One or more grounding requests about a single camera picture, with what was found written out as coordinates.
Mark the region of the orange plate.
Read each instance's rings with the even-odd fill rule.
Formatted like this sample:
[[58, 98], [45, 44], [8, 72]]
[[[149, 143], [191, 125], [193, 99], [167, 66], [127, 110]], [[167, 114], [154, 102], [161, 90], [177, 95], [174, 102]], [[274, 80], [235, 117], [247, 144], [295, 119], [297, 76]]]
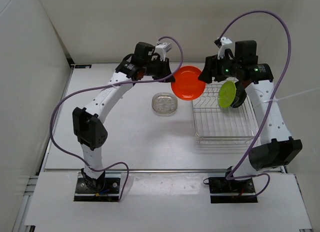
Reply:
[[199, 98], [205, 88], [206, 83], [198, 80], [201, 70], [195, 66], [182, 66], [173, 76], [175, 82], [171, 83], [173, 94], [185, 101]]

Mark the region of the green plate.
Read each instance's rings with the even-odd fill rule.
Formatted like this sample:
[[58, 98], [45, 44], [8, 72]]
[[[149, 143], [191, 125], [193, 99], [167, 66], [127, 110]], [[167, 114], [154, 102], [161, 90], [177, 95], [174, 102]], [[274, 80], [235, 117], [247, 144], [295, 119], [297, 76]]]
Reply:
[[236, 85], [232, 81], [226, 81], [218, 92], [218, 105], [227, 108], [232, 105], [236, 95]]

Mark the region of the clear glass plate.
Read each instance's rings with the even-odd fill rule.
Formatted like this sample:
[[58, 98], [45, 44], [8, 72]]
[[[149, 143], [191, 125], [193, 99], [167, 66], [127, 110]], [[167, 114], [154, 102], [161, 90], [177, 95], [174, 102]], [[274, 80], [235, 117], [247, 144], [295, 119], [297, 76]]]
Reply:
[[151, 108], [158, 116], [172, 116], [178, 109], [178, 98], [168, 92], [157, 93], [152, 97]]

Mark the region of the black plate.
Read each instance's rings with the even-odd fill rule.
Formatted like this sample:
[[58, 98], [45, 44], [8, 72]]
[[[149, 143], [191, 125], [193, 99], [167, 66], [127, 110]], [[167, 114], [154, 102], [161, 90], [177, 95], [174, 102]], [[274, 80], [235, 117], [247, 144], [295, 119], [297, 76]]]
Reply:
[[247, 96], [247, 93], [243, 87], [243, 84], [240, 81], [237, 81], [235, 83], [235, 87], [236, 87], [236, 93], [235, 93], [236, 95], [231, 104], [232, 108], [240, 107], [244, 103]]

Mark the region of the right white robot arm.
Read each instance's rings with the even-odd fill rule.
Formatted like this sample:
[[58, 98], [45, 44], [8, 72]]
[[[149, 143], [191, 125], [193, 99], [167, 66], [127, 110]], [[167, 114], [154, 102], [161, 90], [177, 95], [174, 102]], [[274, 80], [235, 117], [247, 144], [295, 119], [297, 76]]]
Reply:
[[259, 63], [254, 40], [232, 42], [227, 37], [215, 40], [218, 53], [205, 59], [198, 79], [205, 83], [236, 78], [236, 96], [248, 97], [254, 108], [258, 132], [241, 160], [226, 173], [224, 185], [238, 191], [243, 180], [260, 176], [268, 169], [287, 166], [302, 150], [294, 139], [276, 102], [274, 76], [270, 66]]

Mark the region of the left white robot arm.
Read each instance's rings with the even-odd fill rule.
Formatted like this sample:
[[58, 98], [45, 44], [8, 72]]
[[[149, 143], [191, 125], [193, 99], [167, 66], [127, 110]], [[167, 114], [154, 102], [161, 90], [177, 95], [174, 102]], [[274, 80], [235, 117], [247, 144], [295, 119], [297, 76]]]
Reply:
[[102, 146], [108, 132], [104, 121], [122, 96], [134, 86], [134, 81], [150, 76], [154, 80], [164, 78], [173, 82], [169, 59], [166, 53], [172, 48], [170, 43], [153, 46], [139, 42], [134, 53], [123, 58], [116, 67], [108, 85], [84, 108], [72, 112], [73, 131], [81, 145], [83, 158], [87, 162], [81, 170], [86, 186], [95, 193], [104, 190], [105, 171], [102, 165]]

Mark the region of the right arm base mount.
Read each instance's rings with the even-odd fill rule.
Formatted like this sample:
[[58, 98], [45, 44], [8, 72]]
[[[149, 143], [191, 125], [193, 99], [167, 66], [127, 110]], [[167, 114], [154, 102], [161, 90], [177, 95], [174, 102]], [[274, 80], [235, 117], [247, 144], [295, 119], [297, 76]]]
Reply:
[[256, 190], [252, 179], [228, 181], [224, 177], [209, 177], [203, 180], [209, 186], [211, 204], [257, 203]]

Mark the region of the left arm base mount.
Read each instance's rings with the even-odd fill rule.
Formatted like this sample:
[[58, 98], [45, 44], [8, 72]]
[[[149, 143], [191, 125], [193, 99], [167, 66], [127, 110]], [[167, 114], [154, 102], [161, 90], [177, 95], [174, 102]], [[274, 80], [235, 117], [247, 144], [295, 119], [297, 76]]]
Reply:
[[74, 202], [118, 202], [120, 198], [120, 175], [105, 177], [100, 189], [87, 186], [85, 179], [78, 174], [74, 191]]

